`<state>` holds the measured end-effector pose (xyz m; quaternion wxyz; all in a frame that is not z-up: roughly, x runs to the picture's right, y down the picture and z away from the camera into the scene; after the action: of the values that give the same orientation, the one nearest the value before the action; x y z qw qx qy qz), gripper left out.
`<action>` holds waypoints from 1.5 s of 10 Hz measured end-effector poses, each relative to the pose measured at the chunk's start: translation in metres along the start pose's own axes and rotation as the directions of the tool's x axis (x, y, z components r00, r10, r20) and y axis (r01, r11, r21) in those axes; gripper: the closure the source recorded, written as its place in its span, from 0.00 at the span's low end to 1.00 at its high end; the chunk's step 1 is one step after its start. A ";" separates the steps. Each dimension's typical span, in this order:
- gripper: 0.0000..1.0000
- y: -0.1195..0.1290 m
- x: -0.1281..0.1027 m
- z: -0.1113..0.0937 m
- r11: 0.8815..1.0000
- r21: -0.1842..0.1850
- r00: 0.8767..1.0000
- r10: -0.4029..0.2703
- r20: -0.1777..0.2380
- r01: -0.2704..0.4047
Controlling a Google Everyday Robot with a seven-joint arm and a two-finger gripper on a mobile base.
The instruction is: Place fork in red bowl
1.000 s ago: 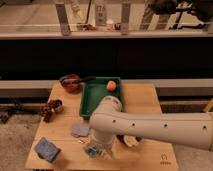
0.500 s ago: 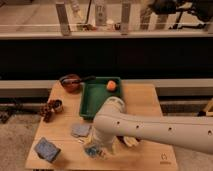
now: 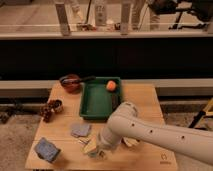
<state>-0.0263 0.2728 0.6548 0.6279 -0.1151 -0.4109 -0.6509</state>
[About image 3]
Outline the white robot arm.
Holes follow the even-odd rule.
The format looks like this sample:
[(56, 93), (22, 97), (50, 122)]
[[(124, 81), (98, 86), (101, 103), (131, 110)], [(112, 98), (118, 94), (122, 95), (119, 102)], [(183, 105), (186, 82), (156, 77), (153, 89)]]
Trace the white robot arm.
[(140, 119), (137, 114), (133, 103), (121, 103), (95, 138), (89, 141), (86, 153), (96, 156), (102, 150), (114, 150), (126, 137), (213, 165), (212, 131), (156, 124)]

